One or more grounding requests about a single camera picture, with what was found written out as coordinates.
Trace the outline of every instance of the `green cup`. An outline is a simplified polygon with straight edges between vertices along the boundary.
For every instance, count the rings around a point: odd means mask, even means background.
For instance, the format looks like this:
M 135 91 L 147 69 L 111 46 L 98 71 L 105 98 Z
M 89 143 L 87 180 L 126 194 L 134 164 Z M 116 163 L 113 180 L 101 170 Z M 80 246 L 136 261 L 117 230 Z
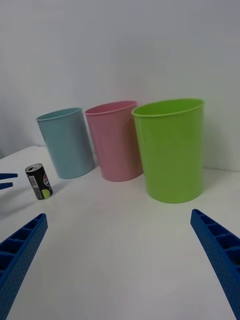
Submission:
M 203 118 L 200 99 L 159 101 L 135 108 L 147 192 L 165 203 L 190 201 L 203 190 Z

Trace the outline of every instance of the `can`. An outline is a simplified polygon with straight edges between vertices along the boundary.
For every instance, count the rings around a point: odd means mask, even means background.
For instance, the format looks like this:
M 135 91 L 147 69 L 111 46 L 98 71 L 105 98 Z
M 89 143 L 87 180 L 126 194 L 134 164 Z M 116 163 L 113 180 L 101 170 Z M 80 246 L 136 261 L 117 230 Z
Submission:
M 53 194 L 53 189 L 41 163 L 28 166 L 25 172 L 38 200 L 48 199 Z

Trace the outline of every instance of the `white wall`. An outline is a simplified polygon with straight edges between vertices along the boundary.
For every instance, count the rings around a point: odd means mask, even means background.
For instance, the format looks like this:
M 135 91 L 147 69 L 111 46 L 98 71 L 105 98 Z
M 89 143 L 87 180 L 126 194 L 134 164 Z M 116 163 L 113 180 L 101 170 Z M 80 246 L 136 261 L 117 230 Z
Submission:
M 197 97 L 205 165 L 240 171 L 239 12 L 239 0 L 1 0 L 1 153 L 43 144 L 46 112 Z

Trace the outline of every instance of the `light blue cup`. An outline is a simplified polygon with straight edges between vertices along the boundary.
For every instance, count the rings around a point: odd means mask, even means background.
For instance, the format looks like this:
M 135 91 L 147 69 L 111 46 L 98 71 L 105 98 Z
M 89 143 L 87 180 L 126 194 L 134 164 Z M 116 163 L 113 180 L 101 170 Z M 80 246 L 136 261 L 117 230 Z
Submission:
M 94 159 L 81 108 L 54 111 L 36 120 L 60 178 L 76 178 L 93 170 Z

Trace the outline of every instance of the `white tabletop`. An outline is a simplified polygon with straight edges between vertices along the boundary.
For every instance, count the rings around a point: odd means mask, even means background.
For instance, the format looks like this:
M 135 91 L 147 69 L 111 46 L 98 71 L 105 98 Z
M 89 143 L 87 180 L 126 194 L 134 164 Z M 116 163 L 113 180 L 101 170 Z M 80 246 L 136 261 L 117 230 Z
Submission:
M 54 195 L 37 200 L 25 168 L 43 163 Z M 109 182 L 97 167 L 59 179 L 45 147 L 0 160 L 18 173 L 0 191 L 0 242 L 38 214 L 48 230 L 8 320 L 234 320 L 191 225 L 198 208 L 240 236 L 240 173 L 204 171 L 197 199 L 152 199 L 144 176 Z

